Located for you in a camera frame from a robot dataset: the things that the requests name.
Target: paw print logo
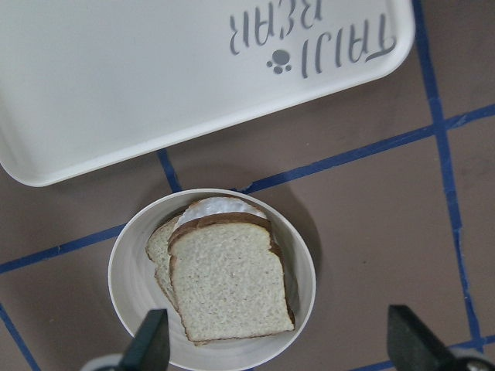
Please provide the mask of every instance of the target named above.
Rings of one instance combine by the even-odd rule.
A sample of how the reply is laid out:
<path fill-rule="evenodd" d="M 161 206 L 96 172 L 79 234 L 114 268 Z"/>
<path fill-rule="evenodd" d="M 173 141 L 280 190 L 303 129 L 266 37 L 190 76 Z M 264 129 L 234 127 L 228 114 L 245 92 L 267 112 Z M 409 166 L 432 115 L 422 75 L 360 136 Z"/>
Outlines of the paw print logo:
<path fill-rule="evenodd" d="M 271 55 L 271 60 L 266 63 L 268 68 L 273 67 L 273 73 L 277 75 L 281 74 L 286 70 L 287 72 L 292 69 L 292 66 L 288 64 L 291 56 L 288 52 L 282 49 L 278 49 Z"/>

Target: white bowl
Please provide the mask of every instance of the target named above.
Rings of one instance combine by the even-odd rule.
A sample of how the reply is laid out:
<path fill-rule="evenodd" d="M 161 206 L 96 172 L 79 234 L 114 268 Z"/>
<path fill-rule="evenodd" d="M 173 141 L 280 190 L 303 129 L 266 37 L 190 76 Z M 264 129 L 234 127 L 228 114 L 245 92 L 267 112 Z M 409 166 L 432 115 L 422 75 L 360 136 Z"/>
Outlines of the white bowl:
<path fill-rule="evenodd" d="M 152 232 L 172 214 L 193 201 L 222 195 L 236 196 L 255 204 L 271 220 L 275 240 L 284 254 L 288 302 L 295 315 L 294 331 L 256 339 L 223 340 L 195 346 L 187 340 L 179 315 L 156 283 L 155 265 L 145 252 Z M 295 341 L 311 314 L 316 277 L 308 248 L 282 214 L 266 203 L 238 192 L 193 189 L 159 199 L 129 221 L 111 252 L 108 287 L 115 311 L 132 336 L 150 309 L 168 309 L 170 363 L 193 371 L 234 371 L 267 362 Z"/>

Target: blue line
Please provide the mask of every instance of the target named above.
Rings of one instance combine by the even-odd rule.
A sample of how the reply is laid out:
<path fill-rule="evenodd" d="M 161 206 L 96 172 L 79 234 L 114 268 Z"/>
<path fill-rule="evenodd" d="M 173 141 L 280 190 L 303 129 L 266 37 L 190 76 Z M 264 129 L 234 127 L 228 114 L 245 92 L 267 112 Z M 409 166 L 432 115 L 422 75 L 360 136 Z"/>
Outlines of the blue line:
<path fill-rule="evenodd" d="M 182 191 L 183 187 L 181 187 L 179 184 L 176 171 L 174 170 L 172 163 L 170 162 L 169 154 L 167 153 L 167 150 L 165 148 L 160 149 L 156 152 L 156 154 L 160 159 L 160 163 L 162 164 L 163 171 L 165 172 L 167 180 L 169 181 L 170 189 L 172 190 L 172 192 L 175 193 Z"/>
<path fill-rule="evenodd" d="M 452 130 L 460 128 L 471 121 L 479 120 L 480 118 L 495 116 L 495 104 L 478 108 L 466 114 L 458 114 L 457 116 L 445 120 L 445 129 Z"/>
<path fill-rule="evenodd" d="M 464 302 L 466 306 L 466 314 L 468 317 L 469 331 L 473 341 L 478 345 L 476 349 L 483 352 L 483 342 L 481 341 L 480 324 L 474 311 L 473 300 L 469 292 L 469 280 L 466 273 L 466 265 L 464 262 L 463 252 L 461 248 L 461 229 L 463 227 L 459 211 L 459 203 L 456 194 L 456 184 L 454 181 L 454 171 L 452 168 L 452 159 L 450 156 L 449 139 L 447 138 L 447 130 L 443 120 L 442 104 L 439 98 L 439 90 L 436 83 L 435 71 L 429 52 L 428 36 L 425 26 L 425 19 L 422 12 L 420 0 L 413 1 L 415 18 L 416 18 L 416 43 L 420 64 L 422 68 L 423 80 L 425 82 L 426 95 L 430 106 L 430 111 L 433 119 L 433 127 L 435 129 L 435 137 L 440 156 L 440 165 L 442 170 L 442 181 L 447 206 L 449 209 L 450 223 L 452 227 L 452 235 L 454 246 L 456 249 L 457 264 L 461 284 L 463 286 Z"/>
<path fill-rule="evenodd" d="M 96 232 L 90 234 L 89 236 L 82 237 L 78 240 L 70 241 L 68 243 L 51 247 L 38 253 L 20 257 L 19 259 L 0 264 L 0 274 L 25 267 L 30 264 L 38 263 L 40 261 L 50 259 L 51 257 L 58 257 L 59 255 L 69 253 L 70 251 L 78 250 L 81 247 L 86 247 L 94 243 L 116 237 L 122 231 L 124 226 L 125 224 L 114 226 L 112 228 L 108 228 L 107 230 L 102 230 L 101 232 Z"/>
<path fill-rule="evenodd" d="M 352 369 L 351 371 L 381 371 L 382 369 L 390 369 L 392 367 L 394 367 L 392 362 L 386 361 L 375 363 L 373 365 L 358 367 L 357 369 Z"/>
<path fill-rule="evenodd" d="M 40 368 L 36 361 L 34 360 L 31 352 L 29 351 L 27 345 L 24 343 L 24 340 L 22 340 L 21 335 L 17 331 L 17 329 L 14 326 L 14 323 L 10 319 L 9 315 L 3 308 L 2 303 L 0 303 L 0 318 L 2 321 L 5 323 L 5 327 L 7 330 L 10 332 L 11 337 L 14 339 L 15 344 L 19 347 L 19 350 L 21 351 L 22 355 L 28 362 L 28 364 L 31 366 L 32 371 L 40 371 Z"/>
<path fill-rule="evenodd" d="M 279 174 L 271 175 L 267 178 L 259 179 L 255 182 L 252 182 L 247 187 L 234 190 L 242 193 L 253 193 L 261 191 L 262 189 L 278 186 L 280 184 L 290 182 L 292 180 L 299 179 L 307 175 L 315 174 L 317 172 L 321 172 L 323 170 L 327 170 L 338 165 L 343 165 L 348 162 L 365 158 L 367 156 L 387 151 L 401 145 L 406 145 L 408 143 L 412 143 L 413 141 L 418 141 L 430 136 L 433 136 L 432 126 L 419 128 L 389 139 L 384 139 L 383 141 L 378 141 L 371 145 L 366 145 L 352 151 L 344 152 L 340 155 L 324 158 L 323 160 L 313 162 L 312 164 L 305 165 L 300 168 L 294 168 L 292 170 L 288 170 L 287 172 L 281 172 Z"/>

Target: white tray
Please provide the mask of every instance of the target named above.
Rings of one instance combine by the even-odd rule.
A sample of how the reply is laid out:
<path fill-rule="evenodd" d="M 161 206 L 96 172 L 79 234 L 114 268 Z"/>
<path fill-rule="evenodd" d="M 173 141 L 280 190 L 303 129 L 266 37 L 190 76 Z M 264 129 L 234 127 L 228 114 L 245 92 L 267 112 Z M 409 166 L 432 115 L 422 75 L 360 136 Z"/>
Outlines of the white tray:
<path fill-rule="evenodd" d="M 414 34 L 408 0 L 2 0 L 0 162 L 46 186 L 383 77 Z"/>

